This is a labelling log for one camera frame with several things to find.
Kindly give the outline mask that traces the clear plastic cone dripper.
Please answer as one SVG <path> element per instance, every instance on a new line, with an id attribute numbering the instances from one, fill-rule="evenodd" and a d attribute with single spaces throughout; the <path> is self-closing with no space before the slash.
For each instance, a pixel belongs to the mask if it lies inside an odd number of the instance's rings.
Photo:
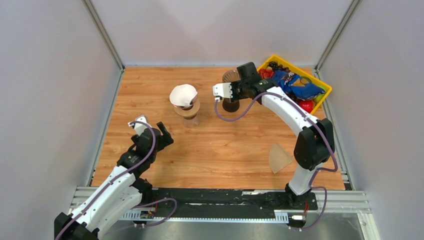
<path id="1" fill-rule="evenodd" d="M 181 109 L 183 111 L 188 111 L 192 109 L 195 105 L 195 103 L 198 100 L 198 96 L 194 95 L 193 97 L 173 97 L 172 105 L 176 109 Z"/>

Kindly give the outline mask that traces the wooden ring dripper holder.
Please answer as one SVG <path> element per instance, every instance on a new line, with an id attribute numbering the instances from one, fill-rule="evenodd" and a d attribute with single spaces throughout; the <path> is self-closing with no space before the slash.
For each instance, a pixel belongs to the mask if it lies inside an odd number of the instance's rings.
<path id="1" fill-rule="evenodd" d="M 183 109 L 180 107 L 175 107 L 174 111 L 177 115 L 179 115 L 182 118 L 189 119 L 193 118 L 198 114 L 198 111 L 200 109 L 201 103 L 199 101 L 195 102 L 193 106 L 190 109 Z"/>

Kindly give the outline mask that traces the white paper coffee filter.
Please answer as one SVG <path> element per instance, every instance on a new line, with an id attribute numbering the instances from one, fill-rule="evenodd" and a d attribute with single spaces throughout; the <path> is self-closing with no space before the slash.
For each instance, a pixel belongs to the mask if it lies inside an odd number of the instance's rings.
<path id="1" fill-rule="evenodd" d="M 172 104 L 173 97 L 192 98 L 195 95 L 198 95 L 198 92 L 194 86 L 190 84 L 182 84 L 182 85 L 177 85 L 176 87 L 173 88 L 173 90 L 171 91 L 169 95 L 169 100 Z"/>

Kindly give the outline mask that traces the brown paper coffee filter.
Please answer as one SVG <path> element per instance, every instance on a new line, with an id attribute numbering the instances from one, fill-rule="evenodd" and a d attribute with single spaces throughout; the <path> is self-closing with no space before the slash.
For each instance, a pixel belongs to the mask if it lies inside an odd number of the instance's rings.
<path id="1" fill-rule="evenodd" d="M 268 163 L 273 174 L 277 174 L 292 162 L 293 158 L 280 144 L 275 143 L 271 146 L 268 154 Z"/>

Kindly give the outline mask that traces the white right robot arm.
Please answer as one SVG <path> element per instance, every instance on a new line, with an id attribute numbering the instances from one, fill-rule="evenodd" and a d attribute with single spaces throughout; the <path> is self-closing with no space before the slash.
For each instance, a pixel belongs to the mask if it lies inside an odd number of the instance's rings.
<path id="1" fill-rule="evenodd" d="M 323 165 L 334 158 L 334 129 L 327 118 L 319 119 L 296 104 L 273 78 L 262 78 L 253 62 L 236 68 L 240 79 L 230 84 L 234 100 L 252 99 L 282 119 L 297 137 L 293 156 L 297 163 L 285 187 L 286 204 L 298 209 L 312 190 Z"/>

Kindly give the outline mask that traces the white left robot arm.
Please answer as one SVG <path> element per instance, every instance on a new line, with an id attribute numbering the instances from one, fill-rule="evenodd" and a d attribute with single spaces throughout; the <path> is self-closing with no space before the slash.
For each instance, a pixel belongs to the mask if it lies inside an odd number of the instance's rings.
<path id="1" fill-rule="evenodd" d="M 152 127 L 143 115 L 128 125 L 136 132 L 132 145 L 94 193 L 71 213 L 62 212 L 55 218 L 56 240 L 100 240 L 129 210 L 152 203 L 153 187 L 141 175 L 174 140 L 162 122 Z"/>

